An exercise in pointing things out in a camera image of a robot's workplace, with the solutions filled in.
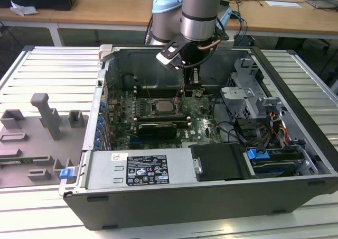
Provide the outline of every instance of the blue tab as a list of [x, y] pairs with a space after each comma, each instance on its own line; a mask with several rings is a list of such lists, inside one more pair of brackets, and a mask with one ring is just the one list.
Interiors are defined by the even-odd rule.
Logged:
[[60, 179], [73, 179], [74, 178], [74, 169], [61, 169]]
[[252, 148], [247, 151], [247, 155], [249, 160], [270, 159], [268, 151], [265, 151], [264, 153], [258, 153], [256, 148]]

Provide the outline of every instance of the wooden desk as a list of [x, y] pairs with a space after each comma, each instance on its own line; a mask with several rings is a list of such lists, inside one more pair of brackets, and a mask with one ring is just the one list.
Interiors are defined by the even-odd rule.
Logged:
[[146, 26], [153, 0], [78, 0], [71, 11], [54, 11], [51, 22]]
[[[304, 0], [291, 0], [290, 2], [303, 2]], [[242, 2], [240, 13], [248, 22], [248, 33], [257, 31], [289, 33], [291, 37], [314, 34], [332, 34], [338, 37], [338, 12], [329, 10], [314, 10], [308, 3], [298, 3], [302, 8], [288, 8], [269, 6], [266, 2]], [[231, 7], [237, 11], [236, 3]], [[228, 24], [233, 29], [234, 20]]]
[[[38, 26], [50, 30], [54, 45], [61, 46], [59, 28], [145, 30], [151, 16], [153, 0], [78, 0], [71, 11], [39, 10], [39, 14], [18, 16], [0, 9], [5, 25]], [[338, 39], [338, 13], [313, 10], [307, 3], [302, 8], [269, 6], [266, 2], [242, 2], [240, 12], [248, 23], [248, 35], [298, 38]], [[231, 2], [236, 11], [237, 5]], [[237, 20], [230, 20], [227, 30], [235, 32]]]

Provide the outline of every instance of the warning sticker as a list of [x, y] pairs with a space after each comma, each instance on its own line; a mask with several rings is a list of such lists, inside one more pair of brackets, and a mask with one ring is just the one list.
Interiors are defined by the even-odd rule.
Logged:
[[129, 186], [169, 183], [166, 155], [127, 157]]

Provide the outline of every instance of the desk leg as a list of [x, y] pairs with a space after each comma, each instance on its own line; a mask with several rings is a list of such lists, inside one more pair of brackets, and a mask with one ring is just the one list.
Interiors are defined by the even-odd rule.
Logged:
[[99, 30], [94, 29], [94, 36], [95, 36], [95, 41], [96, 41], [97, 43], [100, 43], [100, 42], [101, 42], [101, 38], [100, 38]]
[[62, 37], [59, 32], [58, 25], [55, 23], [55, 25], [49, 26], [48, 29], [51, 34], [54, 46], [64, 46]]

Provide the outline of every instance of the metal case panel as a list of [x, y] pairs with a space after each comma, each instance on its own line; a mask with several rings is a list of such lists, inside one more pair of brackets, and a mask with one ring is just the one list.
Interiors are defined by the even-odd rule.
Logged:
[[290, 213], [337, 183], [295, 180], [101, 194], [63, 199], [90, 230]]

